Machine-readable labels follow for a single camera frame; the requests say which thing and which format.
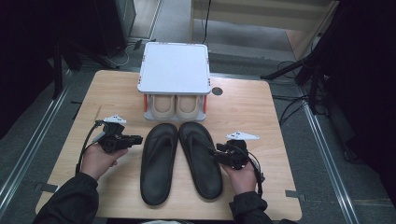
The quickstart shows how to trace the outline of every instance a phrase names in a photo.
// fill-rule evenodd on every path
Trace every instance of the black sleeve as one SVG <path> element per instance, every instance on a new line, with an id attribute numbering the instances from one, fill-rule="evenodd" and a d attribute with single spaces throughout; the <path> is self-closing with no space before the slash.
<path id="1" fill-rule="evenodd" d="M 52 195 L 33 223 L 92 223 L 99 204 L 97 186 L 89 175 L 77 174 Z"/>
<path id="2" fill-rule="evenodd" d="M 236 223 L 273 224 L 264 213 L 267 202 L 254 191 L 235 195 L 230 208 Z"/>

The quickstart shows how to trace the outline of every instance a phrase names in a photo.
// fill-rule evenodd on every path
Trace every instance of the power cord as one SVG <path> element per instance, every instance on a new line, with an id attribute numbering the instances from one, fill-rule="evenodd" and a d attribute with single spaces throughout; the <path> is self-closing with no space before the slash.
<path id="1" fill-rule="evenodd" d="M 202 44 L 204 44 L 205 41 L 206 41 L 206 36 L 207 36 L 207 21 L 208 21 L 208 19 L 209 19 L 210 4 L 212 4 L 212 1 L 211 1 L 211 0 L 209 0 L 209 5 L 207 6 L 206 22 L 205 22 L 205 36 L 204 36 L 204 40 L 202 41 Z"/>
<path id="2" fill-rule="evenodd" d="M 102 120 L 97 120 L 94 123 L 93 127 L 90 129 L 90 132 L 88 133 L 87 137 L 85 138 L 84 145 L 82 146 L 81 152 L 79 153 L 78 163 L 76 165 L 76 174 L 78 174 L 80 172 L 81 162 L 82 162 L 82 158 L 85 154 L 85 151 L 87 150 L 88 147 L 90 147 L 96 143 L 95 141 L 92 141 L 92 143 L 89 146 L 87 146 L 88 140 L 90 139 L 93 130 L 95 130 L 97 127 L 99 127 L 102 124 L 103 124 Z"/>
<path id="3" fill-rule="evenodd" d="M 110 62 L 110 63 L 112 63 L 112 64 L 114 64 L 114 65 L 116 65 L 116 66 L 124 66 L 125 64 L 127 64 L 128 62 L 129 62 L 129 54 L 128 54 L 128 48 L 130 48 L 131 46 L 134 46 L 134 44 L 132 44 L 132 45 L 128 45 L 126 48 L 125 48 L 125 54 L 126 54 L 126 57 L 127 57 L 127 60 L 126 60 L 126 62 L 125 63 L 114 63 L 113 61 L 111 61 L 109 58 L 107 58 L 106 57 L 106 59 Z"/>
<path id="4" fill-rule="evenodd" d="M 229 145 L 229 144 L 227 144 L 227 145 L 238 149 L 247 158 L 248 162 L 250 162 L 251 166 L 253 167 L 254 175 L 256 176 L 256 180 L 257 180 L 257 187 L 258 187 L 257 194 L 261 197 L 262 196 L 262 182 L 265 180 L 265 177 L 262 174 L 262 167 L 260 166 L 259 160 L 257 160 L 257 158 L 252 153 L 250 153 L 250 152 L 245 153 L 245 151 L 242 150 L 240 147 L 237 147 L 235 145 Z"/>
<path id="5" fill-rule="evenodd" d="M 304 106 L 306 106 L 306 105 L 309 105 L 309 101 L 311 100 L 311 99 L 309 99 L 309 96 L 308 95 L 304 95 L 304 96 L 301 96 L 301 97 L 289 97 L 289 96 L 277 96 L 277 95 L 273 95 L 273 98 L 274 99 L 277 99 L 277 100 L 285 100 L 285 101 L 291 101 L 291 103 L 290 104 L 288 104 L 287 106 L 286 106 L 286 108 L 285 108 L 285 110 L 282 112 L 282 115 L 280 116 L 280 119 L 279 119 L 279 125 L 282 125 L 282 124 L 284 124 L 285 122 L 286 122 L 286 120 L 288 120 L 293 114 L 295 114 L 295 113 L 297 113 L 301 108 L 303 108 Z M 314 99 L 315 100 L 315 105 L 320 105 L 320 106 L 323 106 L 323 112 L 319 112 L 319 111 L 317 111 L 317 109 L 315 108 L 315 112 L 316 112 L 316 114 L 318 114 L 318 115 L 325 115 L 325 116 L 328 116 L 328 109 L 327 109 L 327 107 L 325 106 L 325 104 L 323 104 L 323 102 L 322 102 L 322 100 L 319 100 L 319 99 Z M 293 111 L 291 111 L 287 116 L 286 116 L 286 113 L 287 113 L 287 111 L 291 108 L 291 106 L 292 105 L 294 105 L 295 103 L 297 103 L 297 102 L 299 102 L 299 101 L 303 101 L 303 103 L 301 104 L 301 105 L 299 105 L 297 108 L 295 108 Z"/>
<path id="6" fill-rule="evenodd" d="M 276 66 L 277 71 L 280 70 L 280 69 L 279 69 L 279 66 L 280 66 L 282 63 L 294 63 L 294 61 L 284 61 L 284 62 L 279 63 L 279 64 Z M 286 76 L 286 74 L 283 75 L 283 76 L 284 76 L 284 77 L 287 77 L 287 78 L 296 78 L 296 77 L 297 77 L 297 74 L 294 72 L 294 70 L 292 70 L 291 72 L 294 74 L 294 77 Z"/>

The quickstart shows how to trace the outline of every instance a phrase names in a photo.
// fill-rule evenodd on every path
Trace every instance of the person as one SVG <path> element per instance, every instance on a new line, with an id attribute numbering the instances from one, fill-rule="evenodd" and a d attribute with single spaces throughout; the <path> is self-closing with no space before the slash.
<path id="1" fill-rule="evenodd" d="M 117 159 L 125 155 L 128 149 L 114 153 L 105 153 L 99 144 L 87 148 L 81 164 L 80 173 L 62 185 L 44 204 L 36 215 L 33 223 L 92 223 L 99 204 L 96 191 L 99 178 L 112 166 Z M 254 190 L 256 177 L 249 163 L 241 170 L 234 170 L 221 165 L 229 175 L 235 192 L 230 208 L 236 223 L 273 223 L 263 212 L 267 203 Z"/>

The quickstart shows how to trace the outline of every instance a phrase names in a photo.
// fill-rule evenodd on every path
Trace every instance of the flip-flop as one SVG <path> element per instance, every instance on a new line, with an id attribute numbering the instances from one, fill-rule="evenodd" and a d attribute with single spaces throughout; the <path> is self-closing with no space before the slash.
<path id="1" fill-rule="evenodd" d="M 187 122 L 178 129 L 178 137 L 198 193 L 208 200 L 219 197 L 222 177 L 219 163 L 209 154 L 209 147 L 214 148 L 210 133 L 202 124 Z"/>
<path id="2" fill-rule="evenodd" d="M 140 173 L 140 193 L 149 205 L 168 198 L 177 149 L 177 127 L 170 123 L 155 126 L 146 137 Z"/>

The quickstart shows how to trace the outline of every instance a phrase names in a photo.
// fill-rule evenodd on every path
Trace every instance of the human hand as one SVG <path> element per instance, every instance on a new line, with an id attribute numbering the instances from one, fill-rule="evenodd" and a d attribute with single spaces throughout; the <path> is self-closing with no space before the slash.
<path id="1" fill-rule="evenodd" d="M 254 175 L 254 169 L 250 162 L 241 169 L 235 170 L 230 166 L 221 165 L 221 168 L 228 174 L 231 181 L 231 187 L 236 195 L 254 191 L 256 189 L 257 179 Z"/>
<path id="2" fill-rule="evenodd" d="M 117 165 L 117 159 L 128 152 L 128 149 L 117 150 L 107 154 L 99 144 L 93 144 L 87 148 L 81 164 L 81 172 L 90 175 L 96 181 L 113 165 Z"/>

